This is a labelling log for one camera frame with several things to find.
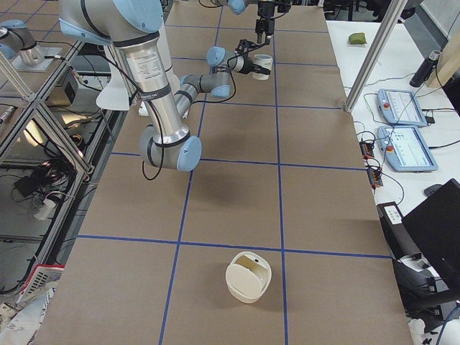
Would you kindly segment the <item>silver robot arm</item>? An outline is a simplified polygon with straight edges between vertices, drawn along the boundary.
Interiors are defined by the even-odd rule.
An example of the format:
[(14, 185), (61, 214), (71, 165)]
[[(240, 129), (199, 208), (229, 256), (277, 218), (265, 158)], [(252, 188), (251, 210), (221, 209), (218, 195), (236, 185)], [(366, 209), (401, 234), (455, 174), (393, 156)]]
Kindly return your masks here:
[(268, 45), (275, 32), (276, 19), (287, 14), (293, 2), (285, 0), (215, 0), (211, 1), (211, 5), (202, 4), (200, 1), (199, 3), (206, 8), (227, 6), (236, 15), (242, 14), (248, 6), (255, 5), (257, 7), (258, 16), (254, 29), (257, 36), (257, 44)]
[(207, 54), (212, 72), (187, 75), (173, 91), (157, 47), (163, 10), (160, 1), (61, 1), (60, 28), (64, 35), (95, 45), (113, 45), (126, 58), (122, 70), (136, 88), (152, 123), (142, 132), (142, 159), (158, 169), (194, 170), (201, 158), (201, 140), (191, 135), (183, 116), (199, 93), (226, 98), (232, 72), (269, 74), (248, 56), (270, 43), (275, 1), (256, 1), (257, 42), (242, 40), (236, 52), (212, 47)]

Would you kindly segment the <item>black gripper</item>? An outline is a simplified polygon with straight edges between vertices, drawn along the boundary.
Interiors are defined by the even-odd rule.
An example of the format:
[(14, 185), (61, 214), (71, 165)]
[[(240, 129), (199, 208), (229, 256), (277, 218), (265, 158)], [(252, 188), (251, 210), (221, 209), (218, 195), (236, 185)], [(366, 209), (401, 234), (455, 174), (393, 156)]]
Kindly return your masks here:
[(270, 42), (275, 31), (275, 20), (290, 11), (290, 1), (258, 1), (255, 32), (257, 33), (257, 44), (262, 43), (263, 34), (265, 40)]
[(261, 65), (254, 64), (249, 57), (249, 53), (270, 44), (270, 38), (264, 42), (256, 43), (246, 39), (239, 41), (235, 51), (235, 71), (241, 74), (249, 74), (253, 70), (254, 75), (269, 75), (270, 69)]

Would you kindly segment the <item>second robot arm behind glass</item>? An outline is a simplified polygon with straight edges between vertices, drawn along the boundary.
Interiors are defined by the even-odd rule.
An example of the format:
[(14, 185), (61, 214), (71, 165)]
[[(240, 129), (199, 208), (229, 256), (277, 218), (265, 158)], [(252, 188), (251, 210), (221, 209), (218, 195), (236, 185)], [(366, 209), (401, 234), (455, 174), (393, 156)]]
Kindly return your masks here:
[(8, 59), (20, 56), (28, 66), (38, 65), (45, 60), (45, 49), (20, 19), (9, 19), (1, 23), (1, 51)]

